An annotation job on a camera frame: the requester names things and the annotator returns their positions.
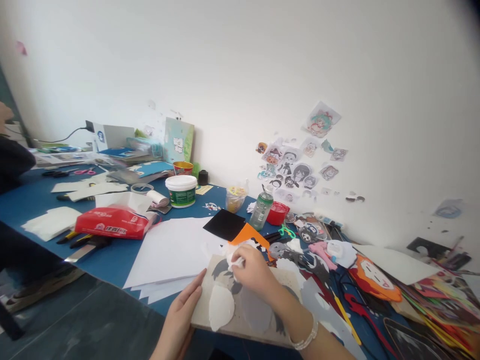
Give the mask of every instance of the blue table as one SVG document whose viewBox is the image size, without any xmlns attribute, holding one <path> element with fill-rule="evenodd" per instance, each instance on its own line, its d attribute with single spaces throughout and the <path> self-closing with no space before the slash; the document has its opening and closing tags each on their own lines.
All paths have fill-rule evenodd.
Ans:
<svg viewBox="0 0 480 360">
<path fill-rule="evenodd" d="M 76 165 L 75 167 L 88 169 L 87 165 Z M 21 228 L 21 225 L 30 219 L 45 214 L 49 209 L 62 206 L 71 207 L 81 213 L 91 210 L 95 206 L 93 201 L 59 201 L 56 198 L 56 195 L 58 194 L 50 192 L 56 183 L 78 181 L 88 178 L 89 175 L 75 175 L 55 179 L 42 176 L 42 172 L 43 170 L 40 169 L 29 171 L 22 177 L 22 186 L 0 195 L 0 220 L 11 228 L 15 229 L 17 232 L 23 234 L 50 252 L 56 254 L 60 258 L 65 259 L 77 251 L 77 249 L 70 249 L 68 244 L 56 244 L 57 240 L 59 240 L 65 234 L 59 235 L 48 242 L 44 242 L 36 235 L 24 231 Z M 154 186 L 157 192 L 167 197 L 169 196 L 168 190 L 165 187 L 164 179 L 153 181 L 151 184 Z M 224 208 L 225 199 L 226 189 L 224 187 L 214 186 L 205 195 L 197 195 L 196 203 L 193 206 L 183 209 L 173 208 L 167 215 L 162 215 L 162 220 L 166 221 L 175 218 L 204 218 L 214 216 L 216 211 L 211 211 L 205 208 L 205 204 L 215 203 Z M 247 207 L 253 201 L 255 201 L 255 199 L 247 197 L 237 214 L 248 220 L 250 218 L 250 214 L 247 214 Z M 272 226 L 266 223 L 261 233 L 262 235 L 267 235 L 278 231 L 278 229 L 278 226 Z M 135 258 L 137 257 L 137 253 L 139 252 L 141 244 L 142 242 L 139 240 L 116 239 L 111 246 L 86 255 L 75 265 L 92 276 L 115 285 L 121 289 L 130 273 L 130 269 L 132 268 Z M 330 275 L 333 281 L 335 281 L 335 276 L 335 274 Z M 130 291 L 128 289 L 124 291 L 131 294 L 136 299 L 138 299 L 140 295 L 140 291 Z M 354 294 L 357 300 L 360 300 L 359 294 L 354 288 L 349 288 L 347 292 Z M 163 316 L 166 316 L 170 304 L 175 297 L 176 295 L 172 295 L 148 306 Z M 147 304 L 147 300 L 147 298 L 143 298 L 139 301 Z M 344 299 L 341 300 L 343 306 L 348 312 L 348 304 Z M 405 319 L 397 314 L 393 309 L 391 309 L 391 316 L 389 317 L 401 324 L 408 326 Z M 388 335 L 386 335 L 386 331 L 383 326 L 383 318 L 375 316 L 374 320 L 382 332 L 385 332 L 384 336 L 389 338 Z M 353 313 L 351 315 L 351 322 L 355 329 L 357 329 L 361 340 L 367 344 L 368 349 L 375 355 L 377 359 L 395 359 L 395 357 L 391 355 L 389 357 L 385 356 L 385 352 L 382 350 L 378 339 L 365 320 Z M 300 359 L 299 354 L 293 350 L 287 350 L 250 340 L 242 340 L 210 331 L 196 331 L 195 336 L 201 338 L 202 342 L 210 342 L 212 346 L 219 348 L 235 359 L 263 359 L 265 357 L 277 357 L 279 359 Z M 373 357 L 368 353 L 366 353 L 366 355 L 368 359 L 373 359 Z"/>
</svg>

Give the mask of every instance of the person's left hand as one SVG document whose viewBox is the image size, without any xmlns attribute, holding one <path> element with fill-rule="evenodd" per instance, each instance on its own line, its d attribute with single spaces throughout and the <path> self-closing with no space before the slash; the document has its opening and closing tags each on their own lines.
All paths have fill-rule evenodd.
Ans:
<svg viewBox="0 0 480 360">
<path fill-rule="evenodd" d="M 202 281 L 206 272 L 207 269 L 203 269 L 171 303 L 158 345 L 150 360 L 174 360 L 184 357 L 194 333 L 190 324 L 195 306 L 202 295 Z"/>
</svg>

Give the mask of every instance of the glue bucket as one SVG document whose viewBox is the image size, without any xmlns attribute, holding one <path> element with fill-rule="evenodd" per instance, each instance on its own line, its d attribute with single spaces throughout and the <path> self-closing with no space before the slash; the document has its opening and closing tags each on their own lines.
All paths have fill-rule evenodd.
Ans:
<svg viewBox="0 0 480 360">
<path fill-rule="evenodd" d="M 165 180 L 165 186 L 170 193 L 170 203 L 173 208 L 188 208 L 195 204 L 195 188 L 197 187 L 195 176 L 172 176 Z"/>
</svg>

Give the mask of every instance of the water bottle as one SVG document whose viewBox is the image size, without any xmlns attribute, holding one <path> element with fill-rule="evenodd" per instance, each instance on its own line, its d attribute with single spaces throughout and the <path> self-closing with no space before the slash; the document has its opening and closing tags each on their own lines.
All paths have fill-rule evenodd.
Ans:
<svg viewBox="0 0 480 360">
<path fill-rule="evenodd" d="M 256 200 L 255 208 L 251 214 L 250 221 L 248 222 L 252 228 L 257 231 L 263 229 L 267 216 L 269 215 L 270 208 L 274 203 L 274 196 L 272 195 L 274 187 L 268 185 L 266 188 L 263 188 L 263 192 L 258 195 Z"/>
</svg>

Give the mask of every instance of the white bracelet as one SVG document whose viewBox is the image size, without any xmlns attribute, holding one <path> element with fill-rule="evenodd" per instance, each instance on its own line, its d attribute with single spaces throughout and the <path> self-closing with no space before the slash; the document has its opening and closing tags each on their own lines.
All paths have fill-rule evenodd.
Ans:
<svg viewBox="0 0 480 360">
<path fill-rule="evenodd" d="M 319 331 L 319 322 L 315 318 L 315 315 L 311 313 L 311 316 L 313 317 L 313 326 L 311 328 L 310 335 L 306 338 L 306 340 L 302 340 L 300 342 L 293 342 L 292 338 L 289 336 L 290 342 L 297 351 L 302 351 L 305 349 L 310 343 L 312 342 L 313 339 L 317 337 L 317 332 Z"/>
</svg>

